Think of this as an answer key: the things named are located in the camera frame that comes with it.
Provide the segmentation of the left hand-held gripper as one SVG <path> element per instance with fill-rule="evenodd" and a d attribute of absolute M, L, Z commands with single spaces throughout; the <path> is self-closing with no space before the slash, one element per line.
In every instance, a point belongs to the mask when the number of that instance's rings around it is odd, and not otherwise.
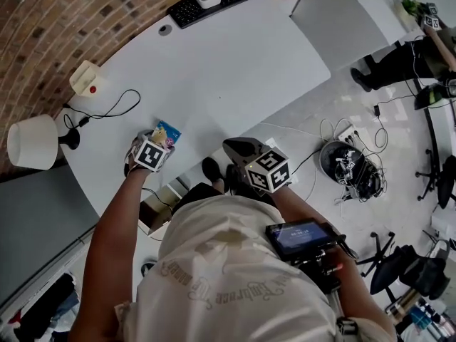
<path fill-rule="evenodd" d="M 161 171 L 167 159 L 174 153 L 175 147 L 168 148 L 151 140 L 153 130 L 143 130 L 132 141 L 130 149 L 125 155 L 124 172 L 134 170 Z"/>

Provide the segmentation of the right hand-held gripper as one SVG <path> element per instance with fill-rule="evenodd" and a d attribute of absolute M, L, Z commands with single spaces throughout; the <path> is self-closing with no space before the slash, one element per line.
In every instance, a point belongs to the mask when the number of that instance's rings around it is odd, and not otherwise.
<path fill-rule="evenodd" d="M 235 165 L 240 165 L 242 182 L 255 190 L 274 193 L 291 178 L 289 158 L 277 147 L 256 138 L 229 138 L 223 150 Z"/>

